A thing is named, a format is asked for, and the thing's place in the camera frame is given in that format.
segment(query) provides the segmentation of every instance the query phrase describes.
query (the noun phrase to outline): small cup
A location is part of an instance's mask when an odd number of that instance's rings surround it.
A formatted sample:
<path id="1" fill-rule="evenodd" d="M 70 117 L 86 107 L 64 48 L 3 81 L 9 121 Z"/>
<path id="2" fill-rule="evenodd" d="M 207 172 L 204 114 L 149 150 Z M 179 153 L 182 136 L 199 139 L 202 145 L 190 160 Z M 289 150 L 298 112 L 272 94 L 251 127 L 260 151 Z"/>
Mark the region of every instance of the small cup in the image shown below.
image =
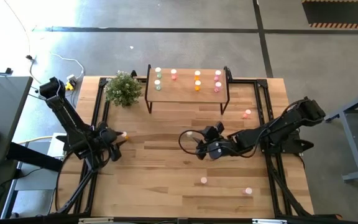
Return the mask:
<path id="1" fill-rule="evenodd" d="M 171 78 L 172 78 L 172 80 L 176 80 L 178 78 L 178 74 L 177 74 L 176 69 L 171 70 Z"/>
<path id="2" fill-rule="evenodd" d="M 155 68 L 155 72 L 156 72 L 156 74 L 157 74 L 157 78 L 161 78 L 161 77 L 162 77 L 161 70 L 162 70 L 162 69 L 161 69 L 160 67 Z"/>
<path id="3" fill-rule="evenodd" d="M 214 81 L 219 81 L 219 77 L 221 76 L 222 72 L 220 70 L 216 70 L 215 71 L 215 77 L 214 77 Z"/>
<path id="4" fill-rule="evenodd" d="M 199 80 L 197 80 L 196 82 L 195 82 L 195 90 L 196 91 L 199 91 L 200 90 L 200 86 L 201 86 L 201 81 L 199 81 Z"/>
<path id="5" fill-rule="evenodd" d="M 161 81 L 160 80 L 154 81 L 154 85 L 155 85 L 156 90 L 158 90 L 158 91 L 161 90 Z"/>
<path id="6" fill-rule="evenodd" d="M 215 93 L 221 91 L 221 89 L 222 89 L 222 83 L 216 82 L 215 83 L 215 88 L 214 88 Z"/>
<path id="7" fill-rule="evenodd" d="M 194 80 L 200 80 L 201 72 L 199 70 L 194 72 Z"/>

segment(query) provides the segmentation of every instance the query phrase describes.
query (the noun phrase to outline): wooden tabletop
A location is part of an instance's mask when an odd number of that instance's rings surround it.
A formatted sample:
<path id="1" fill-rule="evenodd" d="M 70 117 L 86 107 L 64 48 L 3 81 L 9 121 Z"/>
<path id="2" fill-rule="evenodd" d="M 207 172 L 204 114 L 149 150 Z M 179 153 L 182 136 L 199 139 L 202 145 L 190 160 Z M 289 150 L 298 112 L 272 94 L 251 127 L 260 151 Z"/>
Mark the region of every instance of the wooden tabletop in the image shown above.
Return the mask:
<path id="1" fill-rule="evenodd" d="M 171 79 L 171 69 L 163 68 L 161 73 L 161 90 L 155 89 L 157 73 L 150 69 L 147 101 L 149 102 L 180 102 L 180 103 L 225 103 L 227 101 L 226 76 L 221 71 L 219 82 L 221 91 L 215 93 L 215 69 L 181 69 L 176 68 L 177 79 Z M 195 90 L 195 72 L 200 71 L 200 91 Z"/>
<path id="2" fill-rule="evenodd" d="M 284 81 L 267 80 L 273 113 L 278 116 L 288 105 Z M 77 112 L 88 124 L 98 83 L 99 77 L 84 77 L 81 87 Z M 230 84 L 229 88 L 231 100 L 224 115 L 220 115 L 217 104 L 161 103 L 153 107 L 152 114 L 148 113 L 143 98 L 139 104 L 125 109 L 111 104 L 108 125 L 127 131 L 129 142 L 122 146 L 122 158 L 109 162 L 99 172 L 92 216 L 272 218 L 265 157 L 260 151 L 250 159 L 228 156 L 212 161 L 206 156 L 200 161 L 178 146 L 182 131 L 203 129 L 217 121 L 222 121 L 226 128 L 224 136 L 259 126 L 253 87 Z M 241 119 L 246 109 L 252 113 L 248 119 Z M 59 206 L 76 189 L 82 163 L 72 156 L 64 165 L 58 189 Z M 313 213 L 301 161 L 294 155 L 283 154 L 283 164 L 289 189 L 302 206 Z M 207 178 L 207 184 L 200 182 L 202 177 Z M 247 187 L 252 188 L 252 195 L 242 193 Z M 277 190 L 277 193 L 284 211 L 282 192 Z M 86 189 L 83 206 L 87 196 Z"/>

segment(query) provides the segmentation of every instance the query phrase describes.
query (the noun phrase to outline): potted plant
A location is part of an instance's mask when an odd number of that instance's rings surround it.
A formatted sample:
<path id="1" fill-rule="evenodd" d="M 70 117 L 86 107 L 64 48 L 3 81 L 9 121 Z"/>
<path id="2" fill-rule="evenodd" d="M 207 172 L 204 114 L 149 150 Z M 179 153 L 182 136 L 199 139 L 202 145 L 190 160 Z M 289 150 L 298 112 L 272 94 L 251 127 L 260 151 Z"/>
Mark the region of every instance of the potted plant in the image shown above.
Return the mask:
<path id="1" fill-rule="evenodd" d="M 142 95 L 142 87 L 129 73 L 118 71 L 117 77 L 110 79 L 104 87 L 104 92 L 108 101 L 125 108 L 138 103 L 137 98 Z"/>

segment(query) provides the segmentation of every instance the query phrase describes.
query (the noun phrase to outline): gray metal stand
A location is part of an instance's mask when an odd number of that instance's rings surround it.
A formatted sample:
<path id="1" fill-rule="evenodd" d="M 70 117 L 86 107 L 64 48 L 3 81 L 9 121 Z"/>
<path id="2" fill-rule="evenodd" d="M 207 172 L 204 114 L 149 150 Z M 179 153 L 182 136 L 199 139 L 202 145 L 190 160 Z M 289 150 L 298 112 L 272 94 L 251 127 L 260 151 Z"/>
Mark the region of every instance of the gray metal stand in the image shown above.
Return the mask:
<path id="1" fill-rule="evenodd" d="M 346 138 L 349 141 L 349 145 L 351 147 L 353 157 L 358 168 L 358 148 L 356 144 L 356 138 L 358 136 L 357 134 L 358 127 L 354 128 L 353 131 L 351 130 L 351 126 L 353 123 L 358 125 L 358 110 L 356 110 L 357 108 L 358 108 L 358 97 L 352 102 L 350 102 L 349 104 L 343 106 L 341 109 L 327 115 L 324 118 L 324 120 L 327 123 L 335 118 L 339 118 L 341 120 Z M 347 175 L 343 175 L 342 178 L 345 182 L 348 180 L 358 179 L 358 171 Z"/>

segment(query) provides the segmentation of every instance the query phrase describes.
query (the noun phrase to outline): concrete floor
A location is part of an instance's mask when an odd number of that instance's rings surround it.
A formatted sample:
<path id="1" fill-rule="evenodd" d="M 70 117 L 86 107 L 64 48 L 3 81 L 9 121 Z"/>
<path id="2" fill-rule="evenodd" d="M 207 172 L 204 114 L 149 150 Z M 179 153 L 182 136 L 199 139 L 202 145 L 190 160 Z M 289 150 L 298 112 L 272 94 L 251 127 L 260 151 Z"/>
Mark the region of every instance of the concrete floor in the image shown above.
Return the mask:
<path id="1" fill-rule="evenodd" d="M 8 1 L 27 30 L 35 26 L 256 28 L 251 0 L 193 1 Z M 259 0 L 265 29 L 310 29 L 300 1 Z M 37 55 L 33 74 L 41 82 L 80 74 L 80 67 L 49 55 L 78 59 L 86 75 L 114 75 L 147 64 L 164 67 L 220 68 L 235 77 L 266 77 L 258 34 L 161 33 L 29 33 Z M 290 101 L 316 99 L 328 113 L 358 95 L 358 35 L 266 35 L 273 75 L 284 78 Z M 0 1 L 0 70 L 28 75 L 27 39 L 9 8 Z M 63 131 L 44 102 L 29 97 L 14 140 Z M 315 143 L 305 153 L 306 174 L 316 213 L 340 213 L 358 221 L 358 181 L 345 184 L 341 175 L 356 171 L 342 126 L 337 121 L 301 128 L 303 139 Z M 39 195 L 28 207 L 26 197 Z M 45 194 L 20 195 L 16 210 L 42 211 Z"/>

